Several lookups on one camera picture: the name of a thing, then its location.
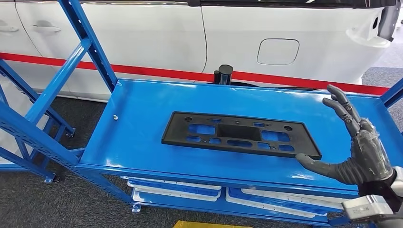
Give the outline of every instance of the door handle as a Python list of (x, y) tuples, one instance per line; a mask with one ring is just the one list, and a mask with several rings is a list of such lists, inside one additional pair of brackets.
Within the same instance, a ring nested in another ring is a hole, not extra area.
[(35, 32), (59, 32), (61, 28), (56, 27), (56, 26), (38, 26), (38, 25), (32, 25), (32, 30)]
[(19, 28), (14, 26), (7, 26), (7, 25), (0, 26), (0, 32), (16, 32), (18, 30)]

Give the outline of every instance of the car body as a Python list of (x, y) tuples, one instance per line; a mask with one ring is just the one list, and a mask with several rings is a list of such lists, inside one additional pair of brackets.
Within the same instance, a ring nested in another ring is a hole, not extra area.
[[(361, 83), (363, 73), (390, 46), (393, 29), (389, 28), (397, 20), (393, 18), (397, 4), (397, 0), (82, 1), (111, 64), (198, 73), (213, 73), (229, 64), (242, 72), (353, 84)], [(67, 59), (78, 43), (57, 1), (0, 1), (0, 52)], [(91, 59), (86, 55), (83, 61)], [(7, 62), (39, 92), (60, 69)], [(106, 101), (110, 92), (97, 71), (76, 69), (59, 95)]]

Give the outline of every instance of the gray robotic arm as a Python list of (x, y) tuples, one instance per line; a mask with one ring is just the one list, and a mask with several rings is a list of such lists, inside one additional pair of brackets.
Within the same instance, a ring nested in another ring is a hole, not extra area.
[(361, 118), (339, 88), (328, 85), (332, 108), (351, 136), (351, 157), (340, 164), (315, 161), (297, 154), (299, 163), (312, 172), (344, 184), (358, 185), (361, 197), (343, 203), (352, 222), (374, 222), (378, 228), (403, 228), (403, 168), (391, 167), (379, 134), (368, 119)]

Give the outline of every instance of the mounting hole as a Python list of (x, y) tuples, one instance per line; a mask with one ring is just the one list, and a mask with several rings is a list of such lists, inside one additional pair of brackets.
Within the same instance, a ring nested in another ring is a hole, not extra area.
[(378, 18), (375, 18), (374, 24), (372, 25), (373, 29), (376, 29), (376, 26), (378, 26)]

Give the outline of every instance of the blue shelving rack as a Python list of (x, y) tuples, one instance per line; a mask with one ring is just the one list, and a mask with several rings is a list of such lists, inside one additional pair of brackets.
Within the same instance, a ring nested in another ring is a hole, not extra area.
[[(334, 111), (322, 105), (322, 98), (330, 97), (329, 94), (116, 78), (79, 1), (58, 1), (79, 36), (80, 43), (40, 96), (27, 89), (29, 86), (4, 61), (0, 61), (2, 73), (17, 85), (23, 85), (20, 88), (35, 101), (26, 116), (18, 115), (5, 102), (0, 102), (0, 128), (131, 205), (133, 212), (140, 212), (141, 205), (150, 205), (296, 222), (316, 227), (347, 222), (346, 218), (328, 219), (326, 215), (320, 215), (323, 207), (309, 207), (311, 213), (320, 213), (307, 217), (234, 204), (226, 199), (229, 189), (233, 190), (232, 194), (240, 196), (242, 194), (238, 189), (346, 199), (357, 197), (356, 186), (344, 185), (307, 171), (293, 158), (161, 144), (161, 137), (174, 111), (278, 119), (303, 122), (322, 152), (322, 159), (329, 163), (339, 163), (350, 156), (350, 136)], [(74, 131), (55, 115), (49, 105), (85, 53), (90, 55), (112, 95), (87, 147), (69, 151), (38, 129), (35, 123), (47, 112), (67, 132)], [(403, 80), (381, 97), (348, 95), (360, 115), (369, 118), (376, 126), (393, 166), (403, 166), (403, 136), (387, 108), (402, 95)], [(0, 151), (0, 156), (4, 155), (7, 156), (7, 153)], [(104, 178), (104, 174), (223, 188), (216, 201), (197, 201), (135, 190), (129, 195)], [(291, 204), (281, 200), (274, 203), (276, 206), (288, 205), (292, 209), (304, 208), (300, 203)]]
[[(12, 70), (4, 62), (4, 60), (1, 59), (0, 74), (7, 77), (21, 91), (23, 91), (24, 94), (28, 96), (31, 102), (34, 103), (39, 98), (39, 95), (27, 83), (25, 83), (25, 81), (14, 70)], [(5, 106), (9, 105), (1, 85), (0, 103), (4, 104)], [(52, 127), (55, 126), (57, 128), (57, 133), (53, 137), (55, 141), (59, 141), (60, 137), (65, 131), (67, 136), (69, 137), (72, 137), (74, 135), (75, 129), (71, 127), (62, 117), (60, 117), (60, 115), (58, 115), (51, 107), (45, 108), (44, 113), (49, 116), (49, 119), (47, 120), (45, 127), (43, 128), (44, 133), (48, 134)], [(43, 113), (39, 114), (37, 120), (33, 121), (32, 123), (36, 125), (42, 115)], [(32, 153), (29, 154), (23, 140), (16, 137), (16, 143), (22, 157), (19, 157), (12, 152), (0, 147), (0, 156), (9, 160), (10, 162), (13, 162), (9, 164), (0, 164), (0, 171), (30, 171), (34, 174), (44, 177), (46, 183), (56, 181), (55, 173), (46, 170), (46, 166), (49, 162), (49, 157), (44, 157), (40, 163), (35, 164), (33, 161), (38, 155), (38, 150), (34, 149)]]

